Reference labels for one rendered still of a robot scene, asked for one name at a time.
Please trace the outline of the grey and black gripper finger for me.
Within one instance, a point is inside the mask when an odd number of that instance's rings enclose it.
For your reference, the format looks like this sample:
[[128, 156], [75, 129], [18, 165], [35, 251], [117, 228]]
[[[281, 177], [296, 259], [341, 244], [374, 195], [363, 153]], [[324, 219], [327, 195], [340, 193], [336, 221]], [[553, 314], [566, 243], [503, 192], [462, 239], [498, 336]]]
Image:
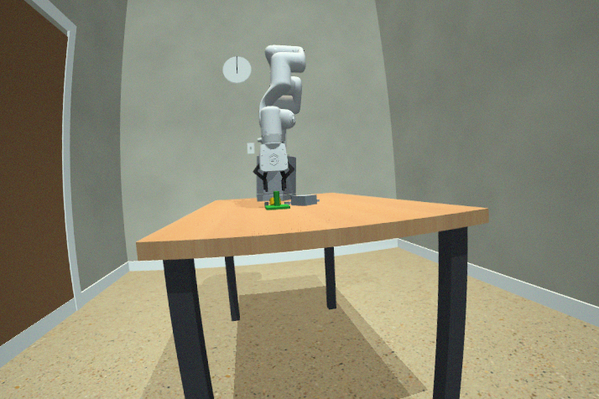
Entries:
[[253, 172], [260, 178], [263, 180], [263, 189], [266, 189], [266, 192], [268, 192], [268, 181], [267, 181], [267, 174], [268, 172], [264, 172], [263, 175], [261, 175], [259, 172], [259, 164], [258, 166], [253, 170]]
[[286, 189], [286, 179], [289, 177], [289, 175], [294, 171], [294, 167], [288, 162], [289, 165], [289, 171], [287, 173], [285, 173], [284, 171], [280, 171], [282, 176], [282, 190], [285, 191]]

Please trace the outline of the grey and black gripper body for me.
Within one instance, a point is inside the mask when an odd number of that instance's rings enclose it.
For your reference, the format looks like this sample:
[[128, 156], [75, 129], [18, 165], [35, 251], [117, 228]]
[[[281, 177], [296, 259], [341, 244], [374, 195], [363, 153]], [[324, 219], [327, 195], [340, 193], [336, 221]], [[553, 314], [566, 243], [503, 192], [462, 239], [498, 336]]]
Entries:
[[259, 148], [261, 172], [280, 172], [289, 168], [285, 144], [282, 142], [262, 143]]

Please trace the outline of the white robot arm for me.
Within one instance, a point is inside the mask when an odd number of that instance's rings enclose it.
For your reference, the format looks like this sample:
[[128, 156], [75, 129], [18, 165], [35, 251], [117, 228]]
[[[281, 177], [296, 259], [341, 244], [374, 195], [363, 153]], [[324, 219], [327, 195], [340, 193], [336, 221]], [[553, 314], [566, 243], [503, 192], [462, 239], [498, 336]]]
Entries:
[[[305, 71], [305, 53], [298, 46], [270, 45], [265, 56], [271, 68], [270, 87], [259, 105], [262, 137], [258, 143], [284, 143], [286, 129], [294, 126], [294, 114], [300, 112], [302, 82], [291, 72]], [[285, 110], [283, 110], [285, 109]]]

